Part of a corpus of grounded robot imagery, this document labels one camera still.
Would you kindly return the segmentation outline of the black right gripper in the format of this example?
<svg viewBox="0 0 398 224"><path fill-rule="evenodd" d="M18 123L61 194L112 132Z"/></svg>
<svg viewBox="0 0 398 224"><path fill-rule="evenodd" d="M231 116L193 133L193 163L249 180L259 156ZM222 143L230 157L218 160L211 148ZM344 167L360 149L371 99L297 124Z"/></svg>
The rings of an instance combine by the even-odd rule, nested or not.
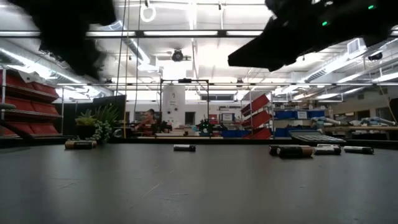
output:
<svg viewBox="0 0 398 224"><path fill-rule="evenodd" d="M295 63L314 46L310 36L319 30L323 1L266 1L266 6L274 17L260 35L228 55L229 66L273 72Z"/></svg>

